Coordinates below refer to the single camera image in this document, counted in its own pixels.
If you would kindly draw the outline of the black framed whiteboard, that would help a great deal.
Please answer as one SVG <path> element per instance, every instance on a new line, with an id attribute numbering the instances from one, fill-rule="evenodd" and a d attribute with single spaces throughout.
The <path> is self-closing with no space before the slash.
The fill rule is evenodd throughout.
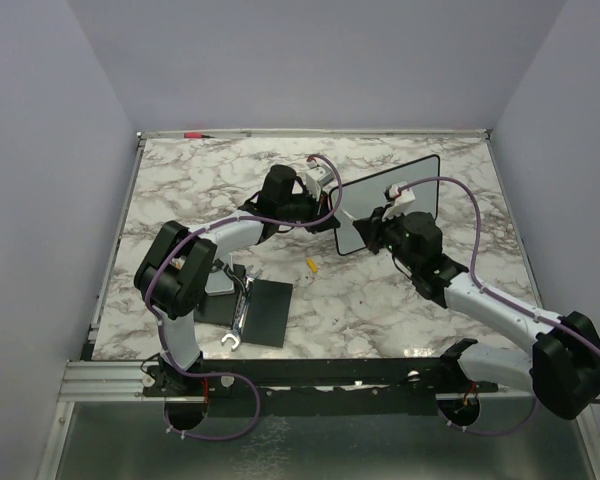
<path id="1" fill-rule="evenodd" d="M 367 218 L 375 208 L 384 207 L 387 204 L 385 190 L 389 186 L 400 182 L 410 184 L 422 178 L 438 176 L 440 160 L 439 155 L 433 154 L 344 183 L 344 199 L 335 214 L 341 223 L 341 226 L 334 230 L 338 255 L 347 256 L 366 249 L 353 223 L 340 213 L 341 209 L 349 212 L 356 220 Z M 422 211 L 430 213 L 436 219 L 439 200 L 438 182 L 432 181 L 414 186 L 412 191 L 416 200 L 405 212 L 405 215 L 412 211 Z"/>

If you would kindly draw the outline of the yellow marker cap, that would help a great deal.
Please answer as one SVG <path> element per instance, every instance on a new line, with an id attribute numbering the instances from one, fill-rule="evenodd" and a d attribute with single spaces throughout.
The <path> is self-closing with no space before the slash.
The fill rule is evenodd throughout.
<path id="1" fill-rule="evenodd" d="M 307 258 L 306 262 L 307 262 L 307 265 L 308 265 L 308 267 L 309 267 L 309 269 L 310 269 L 310 271 L 312 273 L 317 273 L 318 272 L 318 267 L 317 267 L 317 265 L 315 264 L 315 262 L 311 258 Z"/>

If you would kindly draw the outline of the white marker pen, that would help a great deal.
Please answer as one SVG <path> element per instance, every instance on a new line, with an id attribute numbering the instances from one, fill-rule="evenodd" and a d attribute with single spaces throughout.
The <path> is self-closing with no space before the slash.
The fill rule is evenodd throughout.
<path id="1" fill-rule="evenodd" d="M 351 223 L 354 223 L 356 221 L 356 218 L 346 210 L 341 209 L 340 213 L 342 213 Z"/>

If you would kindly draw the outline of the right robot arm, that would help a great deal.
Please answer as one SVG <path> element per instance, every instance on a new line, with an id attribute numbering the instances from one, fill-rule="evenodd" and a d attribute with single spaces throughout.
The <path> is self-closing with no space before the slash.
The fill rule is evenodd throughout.
<path id="1" fill-rule="evenodd" d="M 387 250 L 407 270 L 416 291 L 437 305 L 464 314 L 506 337 L 514 349 L 473 340 L 446 352 L 441 383 L 461 391 L 489 382 L 533 394 L 550 412 L 572 420 L 600 400 L 600 337 L 585 315 L 560 315 L 488 286 L 443 251 L 443 233 L 429 213 L 385 220 L 376 209 L 354 221 L 365 246 Z"/>

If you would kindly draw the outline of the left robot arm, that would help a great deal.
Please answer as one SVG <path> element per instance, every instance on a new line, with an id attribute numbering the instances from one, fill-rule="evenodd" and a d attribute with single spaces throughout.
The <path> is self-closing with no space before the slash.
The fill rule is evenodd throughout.
<path id="1" fill-rule="evenodd" d="M 203 353 L 195 324 L 228 326 L 224 341 L 280 348 L 291 303 L 288 283 L 259 280 L 235 251 L 272 236 L 304 229 L 312 234 L 339 228 L 339 201 L 325 191 L 341 180 L 324 157 L 312 156 L 303 176 L 285 165 L 268 171 L 262 187 L 234 213 L 188 228 L 177 221 L 162 225 L 134 277 L 155 316 L 161 350 L 158 363 L 145 369 L 147 396 L 204 392 L 211 375 L 202 371 Z"/>

